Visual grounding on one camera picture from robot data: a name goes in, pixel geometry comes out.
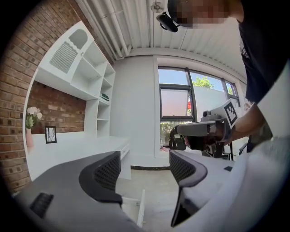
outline brick wall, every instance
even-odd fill
[[[74,0],[42,1],[16,30],[4,53],[0,65],[0,170],[12,192],[30,182],[22,118],[31,78],[52,44],[80,20],[100,45]]]
[[[32,134],[44,134],[44,126],[55,126],[57,133],[84,130],[85,100],[34,82],[28,99],[28,107],[31,106],[43,114]]]

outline baseboard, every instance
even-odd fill
[[[133,170],[142,170],[142,171],[165,171],[170,170],[170,167],[141,167],[141,166],[131,166]]]

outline desk drawer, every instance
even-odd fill
[[[127,144],[121,149],[121,160],[124,158],[124,156],[130,151],[130,144]]]
[[[145,189],[142,190],[141,199],[122,197],[122,210],[130,217],[139,227],[143,226],[145,211]]]

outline window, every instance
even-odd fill
[[[225,87],[227,91],[227,98],[230,99],[234,105],[234,107],[241,107],[240,100],[237,93],[237,88],[235,84],[224,81]]]
[[[192,80],[187,69],[159,67],[160,150],[169,151],[171,130],[194,122]]]
[[[169,152],[171,130],[180,124],[200,121],[204,110],[230,99],[240,107],[235,84],[188,68],[159,67],[160,150]],[[194,86],[209,88],[209,92]]]
[[[190,72],[190,76],[194,86],[200,86],[224,92],[221,79],[208,77],[196,72]]]
[[[238,96],[236,92],[236,87],[234,86],[234,84],[226,82],[226,86],[227,86],[227,91],[229,95]]]
[[[159,69],[160,84],[188,85],[185,71]]]

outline sky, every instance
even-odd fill
[[[191,72],[190,75],[192,81],[195,81],[197,77],[200,79],[204,77],[204,75],[193,72]],[[212,89],[223,91],[222,82],[220,80],[212,77],[208,77],[208,80],[211,84],[214,85]],[[159,82],[163,84],[188,85],[185,72],[176,70],[159,69]]]

